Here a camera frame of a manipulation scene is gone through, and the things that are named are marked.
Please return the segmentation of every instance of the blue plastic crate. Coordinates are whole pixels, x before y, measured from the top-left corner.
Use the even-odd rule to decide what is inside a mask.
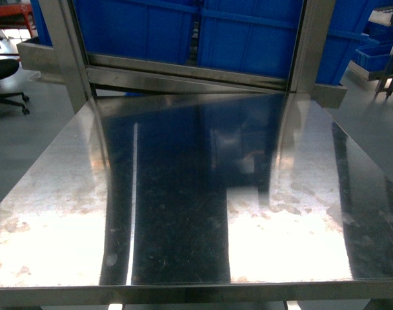
[[[298,23],[302,0],[205,0],[203,7],[218,12]]]
[[[393,0],[377,0],[376,3],[377,8],[382,8],[384,6],[392,6],[393,5]]]
[[[331,30],[361,33],[377,7],[378,0],[336,0],[331,17]]]
[[[296,41],[295,23],[201,10],[198,64],[287,78]],[[348,62],[367,36],[330,30],[318,83],[339,84]]]
[[[382,71],[390,60],[391,48],[392,44],[359,48],[354,61],[367,71]]]
[[[218,12],[297,23],[302,4],[302,0],[205,0],[203,7]],[[376,4],[377,0],[337,0],[330,28],[362,32]]]
[[[295,23],[202,9],[198,64],[286,78]]]
[[[362,41],[368,36],[330,30],[325,41],[316,83],[339,85],[348,63]]]
[[[193,3],[193,0],[74,0],[88,52],[179,64],[185,63],[189,55],[198,11]],[[40,40],[51,45],[39,13]]]
[[[33,16],[35,21],[35,27],[37,28],[37,33],[40,39],[40,43],[42,45],[52,46],[52,40],[50,39],[50,35],[48,34],[46,22],[41,13],[40,4],[38,0],[30,0],[31,7],[33,9]]]

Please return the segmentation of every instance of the metal bar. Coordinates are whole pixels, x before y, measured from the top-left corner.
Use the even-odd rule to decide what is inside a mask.
[[[73,110],[77,112],[96,92],[88,82],[88,60],[72,0],[40,0],[39,4]]]
[[[295,300],[289,300],[284,302],[285,310],[301,310],[298,302]]]
[[[377,79],[381,79],[383,76],[383,71],[368,71],[365,70],[363,67],[357,65],[355,62],[350,61],[348,64],[348,68],[353,71],[353,73],[357,74],[358,76],[366,79],[367,81],[375,81]]]
[[[304,0],[288,79],[289,92],[311,94],[335,3],[336,0]]]
[[[109,85],[125,90],[146,90],[162,94],[283,93],[282,90],[203,81],[187,77],[166,76],[116,68],[89,66],[87,68],[87,74],[89,81],[98,85]]]
[[[390,60],[387,63],[387,66],[384,69],[384,73],[381,77],[381,79],[378,81],[377,87],[376,87],[376,95],[375,97],[380,93],[385,91],[385,85],[387,83],[387,79],[390,75],[393,73],[393,46],[390,51]]]
[[[142,72],[165,74],[166,76],[180,76],[184,78],[203,79],[206,81],[233,83],[238,85],[263,88],[274,88],[279,90],[285,90],[287,86],[287,81],[285,79],[215,70],[211,68],[175,65],[171,63],[160,63],[157,61],[145,61],[140,59],[93,53],[88,53],[88,59],[91,65],[97,67],[128,69]]]
[[[364,310],[393,310],[393,299],[373,299]]]
[[[393,281],[0,289],[0,307],[393,298]]]
[[[344,86],[332,86],[315,84],[311,98],[323,108],[338,109],[344,100],[347,88]]]

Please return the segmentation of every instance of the table top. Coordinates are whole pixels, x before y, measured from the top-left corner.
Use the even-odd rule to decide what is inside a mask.
[[[393,298],[393,183],[314,101],[89,101],[0,204],[0,305]]]

